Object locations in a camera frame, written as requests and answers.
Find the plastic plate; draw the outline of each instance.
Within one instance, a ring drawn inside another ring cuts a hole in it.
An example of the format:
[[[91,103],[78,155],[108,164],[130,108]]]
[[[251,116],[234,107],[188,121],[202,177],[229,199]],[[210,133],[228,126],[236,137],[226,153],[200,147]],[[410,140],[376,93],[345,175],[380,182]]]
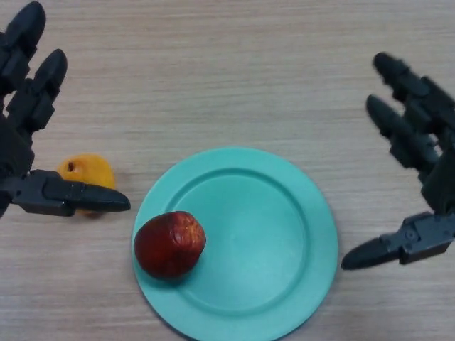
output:
[[[190,212],[205,249],[179,284],[144,273],[153,309],[200,341],[268,341],[320,306],[338,263],[338,237],[321,191],[290,162],[251,148],[217,148],[169,169],[141,204],[132,234],[164,212]]]

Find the plate rim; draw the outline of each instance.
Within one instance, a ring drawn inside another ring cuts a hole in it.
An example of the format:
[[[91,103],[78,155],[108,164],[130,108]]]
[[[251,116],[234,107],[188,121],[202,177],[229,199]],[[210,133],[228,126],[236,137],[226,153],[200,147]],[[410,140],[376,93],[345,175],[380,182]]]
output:
[[[287,318],[287,323],[283,324],[281,327],[279,325],[275,325],[273,327],[273,332],[272,332],[272,329],[269,328],[270,331],[263,332],[263,335],[260,335],[261,337],[258,337],[257,339],[254,339],[254,340],[275,340],[277,338],[283,337],[283,336],[291,333],[296,328],[298,328],[303,323],[305,323],[316,312],[316,310],[319,308],[319,306],[323,303],[324,298],[327,296],[328,292],[330,291],[330,289],[333,285],[333,281],[334,281],[335,275],[336,275],[336,269],[338,268],[338,248],[339,248],[338,231],[336,229],[336,222],[334,220],[333,213],[332,213],[331,208],[328,205],[325,197],[323,196],[323,193],[319,189],[319,187],[315,184],[314,181],[312,181],[312,179],[307,174],[305,174],[305,172],[303,172],[302,169],[298,168],[296,165],[294,165],[287,159],[282,158],[281,156],[278,156],[277,154],[273,154],[273,153],[270,153],[268,151],[264,151],[264,150],[258,149],[258,148],[250,148],[250,147],[242,147],[242,146],[227,146],[227,147],[212,148],[212,149],[200,151],[198,153],[194,153],[193,155],[191,155],[187,158],[184,158],[183,160],[181,160],[178,163],[171,166],[166,172],[164,172],[159,177],[159,179],[152,185],[152,187],[146,194],[145,198],[143,199],[143,201],[139,207],[138,213],[136,215],[136,219],[134,221],[134,226],[133,226],[133,231],[132,231],[132,258],[133,258],[133,267],[134,267],[134,274],[136,277],[136,281],[142,291],[144,298],[146,299],[147,303],[151,306],[151,308],[155,311],[155,313],[162,320],[164,320],[167,325],[171,326],[177,332],[184,334],[188,337],[192,337],[197,340],[201,340],[201,341],[202,340],[210,340],[210,341],[243,340],[242,339],[243,335],[241,335],[241,336],[230,335],[229,337],[223,337],[223,332],[219,331],[220,325],[225,325],[226,328],[232,329],[232,320],[225,319],[224,322],[216,323],[218,325],[218,327],[215,329],[208,328],[207,321],[204,322],[204,328],[195,328],[194,321],[190,323],[191,325],[188,325],[188,323],[182,322],[182,320],[183,321],[188,320],[188,317],[183,316],[184,315],[183,313],[177,313],[176,311],[172,311],[173,308],[163,308],[163,307],[166,307],[166,304],[168,305],[170,302],[173,302],[173,303],[177,302],[182,305],[180,308],[182,310],[185,310],[185,309],[183,309],[183,305],[185,305],[185,304],[188,305],[188,303],[184,303],[182,299],[180,299],[180,302],[179,302],[179,299],[177,298],[178,291],[175,290],[175,288],[168,288],[166,284],[162,284],[160,282],[153,280],[151,277],[149,277],[148,275],[146,275],[146,273],[144,273],[142,271],[142,269],[140,268],[140,266],[137,263],[135,255],[134,255],[133,241],[134,241],[135,234],[137,233],[137,230],[139,229],[140,226],[142,226],[151,217],[165,212],[164,208],[165,208],[165,206],[168,205],[169,200],[164,200],[164,203],[162,205],[163,206],[162,212],[159,212],[160,211],[159,210],[158,212],[146,215],[146,216],[148,216],[148,218],[141,217],[144,215],[143,211],[146,209],[146,206],[148,205],[148,202],[150,201],[151,197],[155,195],[155,192],[159,193],[160,190],[162,190],[161,188],[166,187],[167,182],[171,181],[171,183],[172,183],[173,177],[179,178],[178,173],[180,172],[180,169],[185,168],[185,167],[194,167],[194,164],[196,164],[196,170],[193,170],[193,172],[198,172],[197,171],[198,163],[200,163],[204,158],[207,158],[209,156],[215,157],[215,162],[213,162],[213,164],[210,165],[211,168],[215,167],[215,169],[223,169],[225,167],[217,166],[217,164],[219,164],[219,161],[226,162],[227,159],[232,158],[232,160],[234,160],[234,161],[231,161],[231,162],[235,163],[236,162],[235,158],[238,158],[239,153],[242,155],[247,155],[249,158],[251,158],[251,157],[257,158],[257,160],[262,159],[262,161],[264,161],[264,160],[269,161],[269,162],[274,161],[275,163],[277,163],[279,165],[279,167],[283,167],[284,169],[289,171],[291,174],[293,174],[293,177],[299,178],[299,182],[302,184],[302,186],[307,189],[309,188],[312,191],[313,195],[317,197],[316,198],[317,202],[320,205],[320,207],[318,208],[318,211],[323,211],[323,214],[321,215],[321,217],[322,217],[322,220],[324,221],[324,224],[321,223],[321,225],[323,225],[326,230],[330,231],[328,234],[331,234],[329,236],[331,240],[329,240],[329,245],[328,245],[328,247],[326,247],[326,251],[330,253],[330,255],[328,256],[330,259],[328,261],[326,261],[327,267],[323,268],[324,269],[323,271],[325,271],[324,272],[325,278],[323,279],[324,283],[323,283],[323,286],[318,286],[318,288],[320,290],[317,293],[317,297],[313,297],[310,300],[310,302],[307,301],[308,304],[311,304],[311,307],[308,307],[306,309],[304,307],[301,307],[301,309],[304,310],[305,313],[300,313],[300,314],[294,313],[293,314],[294,318],[291,319],[291,320],[293,320],[293,322],[291,322],[289,320],[289,318]],[[276,170],[269,170],[269,171],[260,170],[260,171],[261,171],[261,173],[265,173],[266,175],[269,175],[270,172],[272,175],[274,173],[276,174],[276,172],[277,172]],[[272,176],[271,178],[280,184],[282,184],[284,182],[284,180],[276,179],[276,177],[274,177],[274,176]],[[185,184],[189,183],[190,181],[191,181],[191,178],[187,179],[187,181],[181,185],[176,184],[174,187],[178,188],[177,190],[180,190],[181,187],[183,187]],[[294,194],[295,189],[288,188],[287,186],[284,186],[284,187],[287,190],[290,190],[291,194]],[[169,193],[168,196],[170,198],[173,198],[175,196],[175,193]],[[301,206],[300,208],[304,211],[304,214],[305,214],[305,207],[302,207],[302,202],[301,202],[302,198],[303,197],[301,195],[299,195],[299,197],[296,197],[295,199],[296,199],[296,202]],[[305,214],[305,218],[307,218],[307,215],[313,216],[311,218],[311,221],[314,221],[315,214],[311,214],[311,213]],[[311,222],[308,222],[308,226],[309,226],[308,228],[311,229],[311,226],[312,226]],[[321,241],[319,240],[319,238],[320,237],[318,237],[318,239],[317,239],[317,241],[318,241],[318,243],[316,243],[317,245],[321,245]],[[315,270],[319,270],[319,272],[320,272],[320,269],[311,269],[311,271],[313,271],[313,272],[311,272],[310,274],[314,274]],[[298,284],[297,288],[299,286],[301,286],[301,287],[305,286],[305,283]],[[295,303],[294,302],[287,303],[288,305],[290,304],[291,307],[294,307],[294,311],[296,310],[296,308],[295,308],[296,304],[305,303],[305,300],[303,298],[300,298],[300,297],[298,297],[298,298],[299,298],[300,302],[295,301]],[[200,316],[204,315],[196,307],[193,306],[193,309],[194,309],[193,314],[194,313],[197,314],[199,312]],[[204,315],[204,316],[207,319],[210,319],[210,317],[211,317],[212,322],[216,318],[220,319],[219,316],[218,317],[214,317],[213,315]]]

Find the robotic hand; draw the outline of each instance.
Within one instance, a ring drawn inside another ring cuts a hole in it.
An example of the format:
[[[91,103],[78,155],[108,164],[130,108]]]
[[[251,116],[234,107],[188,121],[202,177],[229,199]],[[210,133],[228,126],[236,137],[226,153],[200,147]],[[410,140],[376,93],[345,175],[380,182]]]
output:
[[[56,172],[31,170],[32,135],[44,129],[67,71],[62,50],[52,52],[33,79],[28,63],[43,34],[46,14],[33,1],[0,33],[0,217],[9,204],[26,212],[71,216],[76,209],[95,212],[129,210],[128,198],[109,188],[65,181]],[[1,112],[6,95],[16,92]]]
[[[373,65],[405,112],[400,116],[373,95],[368,97],[366,109],[380,134],[389,140],[390,153],[404,168],[418,172],[422,196],[433,213],[408,217],[397,232],[354,248],[342,260],[345,270],[395,260],[408,264],[443,254],[455,237],[455,101],[402,60],[379,53]]]

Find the plate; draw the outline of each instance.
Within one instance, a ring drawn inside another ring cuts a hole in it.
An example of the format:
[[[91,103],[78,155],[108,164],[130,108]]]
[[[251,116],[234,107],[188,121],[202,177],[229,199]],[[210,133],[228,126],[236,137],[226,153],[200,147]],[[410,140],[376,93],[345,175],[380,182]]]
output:
[[[270,341],[304,323],[330,290],[338,236],[330,207],[292,163],[251,148],[197,153],[169,169],[139,208],[132,234],[165,212],[190,212],[206,245],[179,284],[142,271],[156,313],[200,341]]]

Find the wood grain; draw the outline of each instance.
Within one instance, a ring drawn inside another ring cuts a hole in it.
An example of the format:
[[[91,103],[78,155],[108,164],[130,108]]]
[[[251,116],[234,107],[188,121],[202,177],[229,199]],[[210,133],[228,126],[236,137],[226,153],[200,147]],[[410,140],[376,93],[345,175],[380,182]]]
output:
[[[25,4],[3,0],[0,26]],[[132,209],[85,220],[11,207],[0,221],[0,340],[182,340],[142,298],[130,237],[154,181],[204,148],[263,148],[305,170],[332,205],[340,256],[427,209],[416,174],[387,154],[364,103],[372,92],[390,98],[371,68],[381,50],[455,92],[453,0],[43,5],[48,25],[32,70],[55,48],[69,70],[36,134],[34,166],[100,153]],[[454,256],[340,272],[285,340],[452,340]]]

